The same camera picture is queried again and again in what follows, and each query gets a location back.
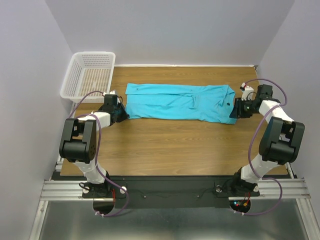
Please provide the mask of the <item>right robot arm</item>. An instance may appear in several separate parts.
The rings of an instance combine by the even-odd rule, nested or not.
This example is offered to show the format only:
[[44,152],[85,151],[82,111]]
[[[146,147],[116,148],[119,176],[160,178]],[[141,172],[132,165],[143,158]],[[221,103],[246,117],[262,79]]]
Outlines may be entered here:
[[297,159],[305,125],[285,113],[283,104],[273,97],[271,85],[261,84],[254,90],[244,82],[240,90],[242,96],[234,100],[230,117],[246,119],[261,114],[267,123],[258,154],[248,158],[248,164],[233,175],[230,183],[232,193],[244,195],[257,192],[259,180],[270,170]]

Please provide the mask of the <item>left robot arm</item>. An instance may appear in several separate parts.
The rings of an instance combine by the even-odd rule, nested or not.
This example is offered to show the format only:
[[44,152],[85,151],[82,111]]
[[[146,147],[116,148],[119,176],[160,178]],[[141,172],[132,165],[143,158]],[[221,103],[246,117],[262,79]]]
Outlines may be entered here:
[[104,102],[95,112],[65,120],[59,145],[61,158],[79,168],[86,182],[79,184],[84,198],[106,198],[115,194],[106,179],[109,173],[98,162],[102,129],[129,118],[116,91],[103,93]]

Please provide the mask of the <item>turquoise t shirt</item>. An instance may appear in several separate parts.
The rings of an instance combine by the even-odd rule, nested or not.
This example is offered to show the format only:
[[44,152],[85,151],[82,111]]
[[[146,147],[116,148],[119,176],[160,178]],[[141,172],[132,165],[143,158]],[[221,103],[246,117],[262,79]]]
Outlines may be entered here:
[[126,87],[131,119],[199,120],[234,125],[235,91],[229,85],[135,84]]

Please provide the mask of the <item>white plastic basket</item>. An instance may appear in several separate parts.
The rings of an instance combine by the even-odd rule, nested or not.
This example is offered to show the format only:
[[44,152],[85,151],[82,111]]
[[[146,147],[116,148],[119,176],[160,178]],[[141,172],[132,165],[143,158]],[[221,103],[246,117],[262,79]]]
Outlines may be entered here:
[[60,97],[78,103],[86,94],[84,103],[102,103],[99,92],[109,93],[116,55],[107,51],[83,51],[75,53],[69,62]]

